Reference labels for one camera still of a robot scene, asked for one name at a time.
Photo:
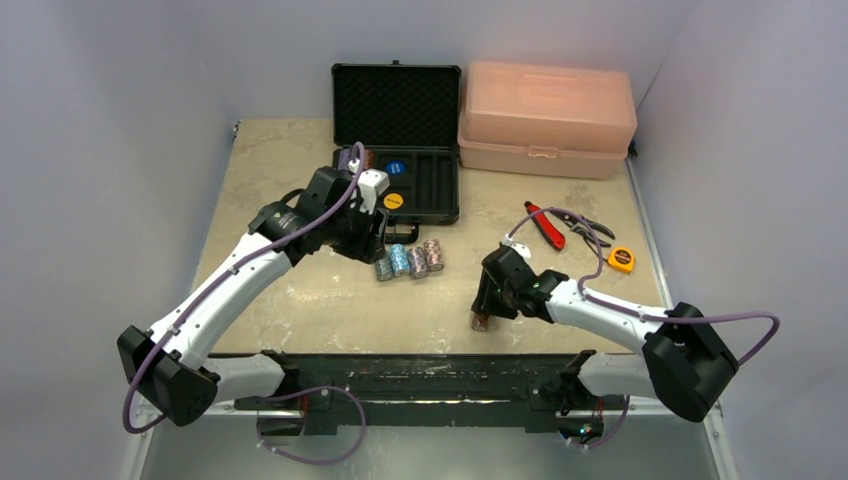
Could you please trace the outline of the brown chip stack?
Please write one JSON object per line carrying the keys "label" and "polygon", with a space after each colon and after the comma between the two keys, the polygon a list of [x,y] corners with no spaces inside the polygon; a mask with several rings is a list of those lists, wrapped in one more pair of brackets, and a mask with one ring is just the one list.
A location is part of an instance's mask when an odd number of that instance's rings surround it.
{"label": "brown chip stack", "polygon": [[471,315],[471,329],[476,332],[487,332],[489,330],[490,318],[488,315],[473,313]]}

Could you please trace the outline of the pink poker chip stack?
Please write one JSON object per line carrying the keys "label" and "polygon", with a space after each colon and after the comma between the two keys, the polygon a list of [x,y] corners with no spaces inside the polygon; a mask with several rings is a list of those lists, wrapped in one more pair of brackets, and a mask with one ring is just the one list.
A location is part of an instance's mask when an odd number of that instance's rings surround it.
{"label": "pink poker chip stack", "polygon": [[441,244],[438,239],[425,240],[422,249],[429,271],[437,272],[445,268]]}

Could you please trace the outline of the brown chip stack upright-facing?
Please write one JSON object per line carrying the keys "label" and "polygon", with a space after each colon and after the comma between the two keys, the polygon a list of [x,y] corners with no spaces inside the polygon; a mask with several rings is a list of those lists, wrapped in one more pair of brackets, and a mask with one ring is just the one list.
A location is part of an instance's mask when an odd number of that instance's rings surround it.
{"label": "brown chip stack upright-facing", "polygon": [[371,150],[366,150],[363,160],[363,170],[372,169],[374,165],[375,154]]}

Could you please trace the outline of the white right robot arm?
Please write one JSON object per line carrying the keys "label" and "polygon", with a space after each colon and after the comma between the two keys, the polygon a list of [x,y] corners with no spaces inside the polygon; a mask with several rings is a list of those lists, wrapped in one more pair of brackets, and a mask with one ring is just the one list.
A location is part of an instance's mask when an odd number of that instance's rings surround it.
{"label": "white right robot arm", "polygon": [[589,352],[567,367],[561,392],[573,406],[606,396],[653,398],[678,417],[700,422],[739,370],[715,329],[689,304],[645,307],[581,289],[560,272],[535,273],[508,246],[491,252],[481,266],[476,315],[537,318],[626,348],[624,354]]}

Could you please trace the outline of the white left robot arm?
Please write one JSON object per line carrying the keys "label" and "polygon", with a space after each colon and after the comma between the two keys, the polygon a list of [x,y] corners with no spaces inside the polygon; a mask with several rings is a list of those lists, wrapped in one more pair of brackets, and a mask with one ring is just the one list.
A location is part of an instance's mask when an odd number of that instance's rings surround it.
{"label": "white left robot arm", "polygon": [[124,429],[140,434],[158,422],[177,426],[213,404],[262,398],[284,409],[298,382],[273,353],[213,359],[211,350],[272,283],[323,246],[365,264],[385,251],[388,212],[380,205],[387,173],[318,168],[309,184],[260,208],[229,256],[178,307],[147,329],[127,327],[117,339],[129,383]]}

